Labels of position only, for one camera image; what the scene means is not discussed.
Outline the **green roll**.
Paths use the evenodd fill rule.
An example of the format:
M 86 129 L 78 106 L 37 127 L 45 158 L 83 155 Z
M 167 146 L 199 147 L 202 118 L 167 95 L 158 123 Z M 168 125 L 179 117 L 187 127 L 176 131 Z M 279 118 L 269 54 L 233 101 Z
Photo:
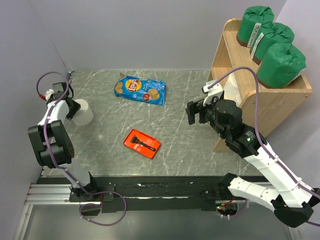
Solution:
M 279 22 L 262 24 L 250 48 L 251 59 L 259 65 L 267 50 L 275 43 L 291 44 L 295 38 L 292 29 Z
M 261 25 L 272 22 L 274 17 L 275 15 L 269 6 L 248 7 L 243 14 L 236 40 L 241 46 L 250 48 Z
M 281 89 L 306 69 L 305 55 L 291 43 L 277 42 L 269 47 L 256 73 L 266 88 Z

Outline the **orange razor box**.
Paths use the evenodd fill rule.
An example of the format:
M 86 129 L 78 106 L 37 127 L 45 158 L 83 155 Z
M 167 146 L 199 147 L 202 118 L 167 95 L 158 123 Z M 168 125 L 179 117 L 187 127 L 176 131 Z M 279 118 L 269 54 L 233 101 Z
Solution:
M 136 129 L 130 131 L 128 136 L 124 139 L 123 144 L 129 149 L 151 160 L 161 146 L 161 143 L 157 139 Z

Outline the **black razor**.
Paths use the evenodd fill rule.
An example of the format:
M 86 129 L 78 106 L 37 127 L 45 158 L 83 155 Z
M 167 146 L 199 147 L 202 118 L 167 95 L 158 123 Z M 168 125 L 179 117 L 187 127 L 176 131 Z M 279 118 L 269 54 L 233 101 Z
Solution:
M 133 136 L 133 138 L 131 139 L 130 142 L 132 144 L 135 143 L 135 144 L 142 145 L 143 147 L 145 147 L 145 148 L 147 148 L 147 149 L 149 149 L 149 150 L 151 150 L 153 152 L 156 151 L 156 149 L 154 147 L 151 147 L 151 146 L 147 145 L 146 143 L 144 143 L 143 141 L 140 141 L 136 135 Z

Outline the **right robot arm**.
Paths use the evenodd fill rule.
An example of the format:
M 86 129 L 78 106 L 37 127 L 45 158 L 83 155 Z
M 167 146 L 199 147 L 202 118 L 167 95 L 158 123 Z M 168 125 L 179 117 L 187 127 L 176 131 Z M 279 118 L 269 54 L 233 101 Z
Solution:
M 266 187 L 227 173 L 218 187 L 223 199 L 234 196 L 257 203 L 291 228 L 310 223 L 313 207 L 320 202 L 319 188 L 303 183 L 285 166 L 266 139 L 254 127 L 243 123 L 243 112 L 234 101 L 214 99 L 209 104 L 203 100 L 190 101 L 185 111 L 189 125 L 195 123 L 198 114 L 201 124 L 209 123 L 230 150 L 254 166 L 271 184 Z

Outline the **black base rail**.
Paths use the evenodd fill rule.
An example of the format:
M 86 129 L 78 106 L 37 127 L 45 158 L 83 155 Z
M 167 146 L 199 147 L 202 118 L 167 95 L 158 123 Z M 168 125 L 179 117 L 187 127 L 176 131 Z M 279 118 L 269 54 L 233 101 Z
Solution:
M 102 213 L 152 210 L 215 211 L 218 202 L 233 196 L 221 176 L 108 176 L 95 177 L 97 196 L 69 195 L 71 203 L 102 204 Z

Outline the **white paper towel roll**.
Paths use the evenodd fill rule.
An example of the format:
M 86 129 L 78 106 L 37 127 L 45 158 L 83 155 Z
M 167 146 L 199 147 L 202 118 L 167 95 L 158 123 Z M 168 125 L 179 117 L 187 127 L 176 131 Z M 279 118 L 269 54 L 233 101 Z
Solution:
M 224 90 L 224 99 L 234 101 L 236 106 L 239 107 L 242 102 L 242 98 L 240 96 L 237 80 L 234 73 L 231 73 L 227 77 L 223 90 Z
M 89 103 L 84 99 L 76 99 L 75 102 L 80 105 L 80 108 L 73 116 L 72 121 L 77 126 L 88 125 L 94 118 L 94 114 L 89 106 Z

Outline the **wooden shelf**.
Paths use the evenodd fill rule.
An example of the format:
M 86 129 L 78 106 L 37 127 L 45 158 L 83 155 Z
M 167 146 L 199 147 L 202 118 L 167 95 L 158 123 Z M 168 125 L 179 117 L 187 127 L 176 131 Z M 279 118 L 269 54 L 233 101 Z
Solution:
M 249 48 L 241 46 L 236 35 L 241 24 L 240 18 L 228 20 L 223 27 L 222 35 L 215 52 L 208 80 L 217 80 L 229 71 L 246 66 L 254 71 L 259 69 L 250 55 Z M 304 74 L 284 88 L 266 88 L 259 86 L 256 93 L 256 82 L 248 70 L 234 73 L 242 102 L 242 119 L 247 125 L 255 124 L 255 108 L 258 107 L 258 130 L 266 137 L 313 92 Z

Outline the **aluminium table edge rail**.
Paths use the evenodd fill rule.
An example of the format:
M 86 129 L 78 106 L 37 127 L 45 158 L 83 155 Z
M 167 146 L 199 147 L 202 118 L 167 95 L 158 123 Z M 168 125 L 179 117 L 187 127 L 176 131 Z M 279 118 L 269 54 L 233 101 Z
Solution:
M 69 184 L 31 184 L 25 205 L 79 205 L 70 201 Z

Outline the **blue Lays chips bag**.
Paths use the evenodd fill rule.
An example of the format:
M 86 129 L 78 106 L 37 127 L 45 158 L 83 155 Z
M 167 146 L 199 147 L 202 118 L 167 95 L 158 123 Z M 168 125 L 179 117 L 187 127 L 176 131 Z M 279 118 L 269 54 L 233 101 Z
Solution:
M 120 73 L 120 78 L 114 86 L 114 95 L 132 101 L 164 106 L 166 84 L 163 80 L 138 78 Z

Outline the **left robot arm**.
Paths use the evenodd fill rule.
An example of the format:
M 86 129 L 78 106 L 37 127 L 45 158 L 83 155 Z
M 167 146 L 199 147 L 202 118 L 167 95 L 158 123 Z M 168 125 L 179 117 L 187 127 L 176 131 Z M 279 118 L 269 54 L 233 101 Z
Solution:
M 73 90 L 65 82 L 52 85 L 44 96 L 47 111 L 43 119 L 27 130 L 38 164 L 59 170 L 71 183 L 71 192 L 87 201 L 94 201 L 99 188 L 91 173 L 76 161 L 74 146 L 65 129 L 65 120 L 79 116 L 82 104 L 73 100 L 69 93 Z

